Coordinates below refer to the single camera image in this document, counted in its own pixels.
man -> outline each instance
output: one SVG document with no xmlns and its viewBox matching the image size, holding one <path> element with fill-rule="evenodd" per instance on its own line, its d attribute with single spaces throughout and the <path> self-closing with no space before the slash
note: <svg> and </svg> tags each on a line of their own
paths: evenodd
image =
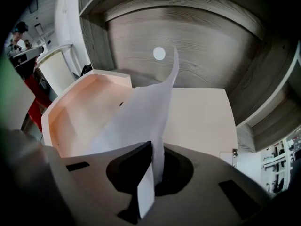
<svg viewBox="0 0 301 226">
<path fill-rule="evenodd" d="M 19 22 L 15 30 L 13 31 L 13 38 L 10 41 L 10 45 L 5 49 L 5 53 L 9 58 L 20 53 L 22 48 L 18 45 L 18 42 L 22 39 L 25 31 L 28 31 L 28 27 L 25 22 Z"/>
<path fill-rule="evenodd" d="M 15 30 L 13 31 L 13 39 L 11 40 L 10 45 L 5 50 L 9 58 L 22 51 L 22 48 L 18 46 L 18 42 L 22 39 L 22 35 L 25 33 L 25 31 L 28 31 L 28 26 L 25 22 L 19 22 L 16 25 Z M 29 108 L 28 114 L 31 120 L 38 126 L 38 128 L 42 132 L 42 114 L 39 109 L 38 103 L 48 108 L 51 104 L 51 101 L 49 100 L 48 96 L 45 95 L 44 92 L 40 89 L 39 85 L 32 75 L 34 69 L 33 63 L 34 61 L 32 62 L 32 64 L 28 63 L 28 66 L 26 66 L 23 70 L 18 70 L 17 72 L 35 95 L 35 99 L 31 107 Z"/>
</svg>

person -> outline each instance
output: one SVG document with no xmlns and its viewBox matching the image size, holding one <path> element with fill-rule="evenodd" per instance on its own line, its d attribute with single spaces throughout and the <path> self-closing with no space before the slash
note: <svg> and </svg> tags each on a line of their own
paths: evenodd
<svg viewBox="0 0 301 226">
<path fill-rule="evenodd" d="M 25 46 L 26 46 L 27 50 L 32 48 L 32 44 L 28 40 L 25 40 L 24 43 L 25 43 Z"/>
<path fill-rule="evenodd" d="M 22 39 L 22 36 L 25 33 L 25 31 L 28 31 L 28 26 L 25 22 L 19 22 L 16 25 L 15 30 L 13 31 L 13 38 L 11 40 L 11 43 L 5 50 L 9 58 L 22 51 L 22 48 L 18 45 L 18 42 Z M 31 107 L 29 108 L 28 114 L 30 119 L 38 126 L 38 128 L 42 132 L 42 113 L 40 111 L 38 103 L 44 106 L 45 108 L 48 108 L 52 102 L 49 100 L 48 96 L 41 90 L 38 83 L 34 79 L 32 75 L 33 66 L 28 66 L 28 70 L 31 71 L 26 71 L 25 73 L 18 73 L 24 80 L 25 84 L 35 95 L 35 99 Z"/>
</svg>

white wall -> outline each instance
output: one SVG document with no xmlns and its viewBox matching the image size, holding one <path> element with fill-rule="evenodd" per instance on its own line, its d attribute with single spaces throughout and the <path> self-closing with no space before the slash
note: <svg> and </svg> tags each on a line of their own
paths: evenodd
<svg viewBox="0 0 301 226">
<path fill-rule="evenodd" d="M 55 24 L 49 23 L 43 28 L 44 35 L 42 35 L 42 38 L 46 44 L 46 47 L 48 50 L 52 50 L 59 46 L 57 37 L 55 34 Z"/>
<path fill-rule="evenodd" d="M 80 74 L 82 68 L 90 63 L 90 59 L 79 21 L 79 0 L 56 0 L 55 34 L 59 46 L 72 44 L 70 54 L 75 57 L 64 56 L 70 69 Z"/>
<path fill-rule="evenodd" d="M 261 185 L 261 152 L 238 150 L 238 170 Z"/>
</svg>

open box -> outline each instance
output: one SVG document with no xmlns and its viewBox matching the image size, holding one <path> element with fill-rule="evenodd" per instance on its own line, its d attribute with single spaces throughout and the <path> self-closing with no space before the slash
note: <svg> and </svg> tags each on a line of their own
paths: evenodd
<svg viewBox="0 0 301 226">
<path fill-rule="evenodd" d="M 85 155 L 133 90 L 129 75 L 90 71 L 43 114 L 45 145 L 55 147 L 61 157 Z M 235 122 L 225 90 L 173 88 L 163 142 L 216 157 L 237 149 Z"/>
<path fill-rule="evenodd" d="M 80 156 L 132 92 L 129 75 L 92 70 L 71 84 L 42 116 L 45 145 Z"/>
</svg>

curled paper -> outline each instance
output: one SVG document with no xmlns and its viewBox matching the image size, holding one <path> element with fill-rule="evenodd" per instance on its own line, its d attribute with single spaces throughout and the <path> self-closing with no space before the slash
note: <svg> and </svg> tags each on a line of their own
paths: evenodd
<svg viewBox="0 0 301 226">
<path fill-rule="evenodd" d="M 175 48 L 174 65 L 168 78 L 159 84 L 135 88 L 130 98 L 122 104 L 120 110 L 93 140 L 85 154 L 102 153 L 151 141 L 154 184 L 160 183 L 164 169 L 162 135 L 178 71 L 179 56 Z"/>
</svg>

